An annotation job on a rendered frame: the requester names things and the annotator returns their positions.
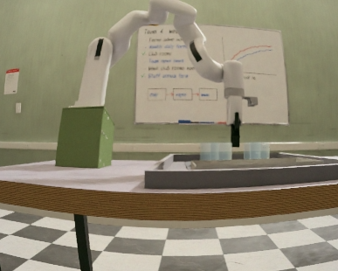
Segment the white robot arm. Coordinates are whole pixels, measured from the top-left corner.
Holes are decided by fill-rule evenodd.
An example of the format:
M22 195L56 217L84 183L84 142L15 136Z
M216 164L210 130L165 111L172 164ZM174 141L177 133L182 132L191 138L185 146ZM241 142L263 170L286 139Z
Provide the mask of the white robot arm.
M164 24L169 12L175 14L173 25L197 73L212 82L223 82L224 96L241 96L247 100L247 107L257 106L258 97L245 96L242 64L236 60L219 64L205 50L206 38L195 23L197 11L192 6L179 0L149 0L148 12L129 12L108 31L107 38L96 38L88 46L79 99L69 108L104 106L109 69L128 51L132 35L144 25Z

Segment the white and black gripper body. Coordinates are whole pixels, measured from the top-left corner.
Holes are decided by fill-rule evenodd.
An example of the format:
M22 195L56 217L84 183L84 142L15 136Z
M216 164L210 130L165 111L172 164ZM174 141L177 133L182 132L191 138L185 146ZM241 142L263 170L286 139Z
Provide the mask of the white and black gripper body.
M227 98L225 98L227 97ZM224 98L227 100L227 107L228 107L228 113L226 110L226 126L230 127L233 124L235 124L235 112L238 112L238 124L241 123L240 120L242 120L241 126L243 124L243 108L242 108L242 99L245 99L241 96L225 96Z

